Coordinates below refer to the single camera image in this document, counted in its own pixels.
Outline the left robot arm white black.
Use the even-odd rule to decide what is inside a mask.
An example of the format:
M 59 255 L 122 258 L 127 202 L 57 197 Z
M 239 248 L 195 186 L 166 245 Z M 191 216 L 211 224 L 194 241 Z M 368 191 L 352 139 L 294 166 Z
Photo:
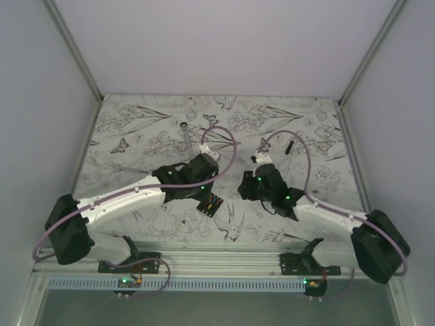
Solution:
M 202 152 L 188 163 L 161 166 L 136 183 L 93 198 L 61 196 L 45 229 L 60 265 L 85 257 L 108 261 L 122 272 L 134 271 L 139 254 L 128 236 L 105 234 L 103 228 L 128 213 L 156 209 L 173 200 L 204 200 L 219 173 L 219 154 Z

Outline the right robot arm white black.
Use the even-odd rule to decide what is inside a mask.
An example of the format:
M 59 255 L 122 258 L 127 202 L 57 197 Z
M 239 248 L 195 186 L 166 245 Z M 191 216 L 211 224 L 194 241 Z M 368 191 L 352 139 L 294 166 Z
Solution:
M 269 204 L 271 214 L 292 222 L 308 244 L 298 254 L 307 274 L 324 267 L 360 269 L 374 282 L 385 284 L 404 268 L 411 248 L 383 211 L 342 211 L 310 200 L 289 187 L 274 164 L 243 173 L 238 188 L 242 199 Z

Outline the black fuse box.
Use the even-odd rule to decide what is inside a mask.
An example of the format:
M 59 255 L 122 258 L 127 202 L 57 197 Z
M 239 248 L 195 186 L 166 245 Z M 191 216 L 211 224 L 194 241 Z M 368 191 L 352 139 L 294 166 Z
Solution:
M 223 202 L 224 200 L 221 197 L 210 194 L 208 199 L 201 201 L 196 209 L 207 217 L 213 217 Z

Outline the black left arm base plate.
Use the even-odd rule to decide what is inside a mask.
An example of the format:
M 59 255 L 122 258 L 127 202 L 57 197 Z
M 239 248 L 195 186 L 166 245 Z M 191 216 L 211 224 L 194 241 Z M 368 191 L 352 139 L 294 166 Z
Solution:
M 140 252 L 137 258 L 128 258 L 118 267 L 99 263 L 98 273 L 101 274 L 157 274 L 160 268 L 161 253 Z

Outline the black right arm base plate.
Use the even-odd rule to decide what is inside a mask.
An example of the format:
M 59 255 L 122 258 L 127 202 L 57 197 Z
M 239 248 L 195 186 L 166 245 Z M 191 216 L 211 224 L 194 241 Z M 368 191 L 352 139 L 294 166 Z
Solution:
M 339 266 L 320 266 L 310 255 L 282 253 L 279 255 L 281 274 L 285 276 L 327 276 L 341 275 Z

